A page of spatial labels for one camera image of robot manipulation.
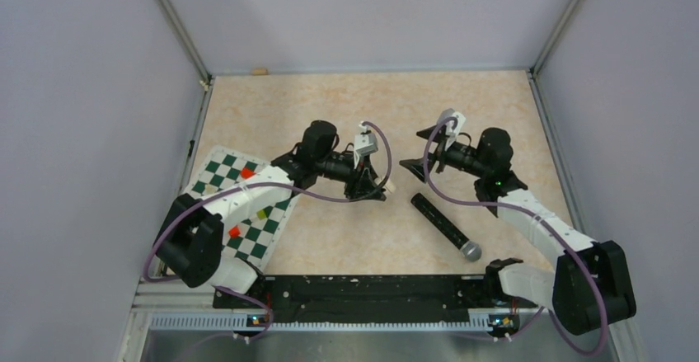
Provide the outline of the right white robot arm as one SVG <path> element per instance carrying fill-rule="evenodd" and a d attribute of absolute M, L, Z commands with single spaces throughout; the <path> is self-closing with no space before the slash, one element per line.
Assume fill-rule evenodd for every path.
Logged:
<path fill-rule="evenodd" d="M 509 133 L 485 129 L 475 147 L 450 141 L 448 127 L 418 132 L 436 144 L 426 157 L 399 163 L 421 181 L 445 167 L 473 175 L 479 203 L 514 226 L 551 263 L 541 270 L 518 258 L 493 261 L 483 284 L 486 300 L 504 306 L 514 297 L 554 313 L 573 335 L 634 317 L 637 312 L 626 255 L 614 241 L 597 242 L 547 209 L 511 168 Z"/>

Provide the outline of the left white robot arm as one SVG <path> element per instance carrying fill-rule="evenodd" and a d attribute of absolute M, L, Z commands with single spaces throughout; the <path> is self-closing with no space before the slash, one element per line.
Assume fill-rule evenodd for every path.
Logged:
<path fill-rule="evenodd" d="M 299 142 L 252 177 L 204 198 L 177 196 L 147 260 L 158 258 L 190 288 L 207 284 L 232 292 L 245 307 L 256 306 L 264 297 L 264 276 L 254 264 L 223 254 L 225 231 L 297 195 L 322 200 L 310 190 L 320 177 L 344 185 L 343 197 L 332 202 L 384 201 L 388 179 L 378 178 L 371 157 L 380 147 L 389 152 L 390 145 L 376 124 L 365 120 L 359 127 L 350 148 L 339 152 L 337 128 L 314 120 Z"/>

